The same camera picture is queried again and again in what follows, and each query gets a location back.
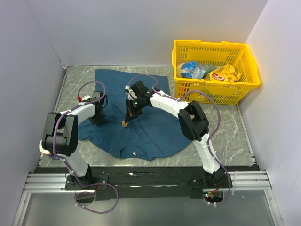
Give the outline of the blue t-shirt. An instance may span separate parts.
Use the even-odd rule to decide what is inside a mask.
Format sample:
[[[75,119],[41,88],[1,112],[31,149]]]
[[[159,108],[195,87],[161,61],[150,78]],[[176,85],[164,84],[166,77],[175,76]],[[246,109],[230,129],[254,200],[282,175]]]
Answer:
[[[114,157],[152,161],[171,157],[185,149],[190,141],[182,134],[179,121],[171,114],[152,107],[143,109],[138,118],[122,127],[126,114],[125,86],[135,76],[110,69],[97,69],[96,90],[106,90],[108,104],[99,125],[85,120],[79,125],[78,138],[89,141]]]

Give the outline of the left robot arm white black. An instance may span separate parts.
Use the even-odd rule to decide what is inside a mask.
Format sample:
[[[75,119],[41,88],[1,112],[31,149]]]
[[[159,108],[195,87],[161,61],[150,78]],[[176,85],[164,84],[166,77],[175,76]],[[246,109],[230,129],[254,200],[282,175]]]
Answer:
[[[49,157],[61,160],[69,171],[67,182],[82,189],[90,188],[94,182],[91,167],[77,151],[78,125],[87,119],[93,125],[99,124],[104,118],[103,108],[107,104],[106,94],[94,91],[92,96],[79,97],[76,107],[47,115],[39,150]]]

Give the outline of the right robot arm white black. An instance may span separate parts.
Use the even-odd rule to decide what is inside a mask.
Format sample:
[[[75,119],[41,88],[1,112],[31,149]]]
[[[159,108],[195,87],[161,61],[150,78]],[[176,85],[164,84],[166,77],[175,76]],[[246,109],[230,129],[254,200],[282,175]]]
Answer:
[[[142,115],[142,109],[150,106],[161,109],[179,120],[183,135],[194,144],[206,175],[206,184],[215,188],[222,183],[222,178],[226,177],[228,188],[231,188],[231,177],[225,167],[218,160],[214,151],[209,132],[209,121],[197,101],[183,101],[166,94],[153,87],[149,89],[142,81],[138,81],[132,86],[126,85],[126,116],[122,126]]]

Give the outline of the small round brooch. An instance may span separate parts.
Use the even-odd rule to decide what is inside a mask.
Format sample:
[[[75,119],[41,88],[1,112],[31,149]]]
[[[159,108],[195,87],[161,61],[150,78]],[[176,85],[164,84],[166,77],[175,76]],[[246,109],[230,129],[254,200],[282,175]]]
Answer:
[[[126,127],[128,126],[128,122],[122,121],[122,126],[123,126],[124,128],[126,128]]]

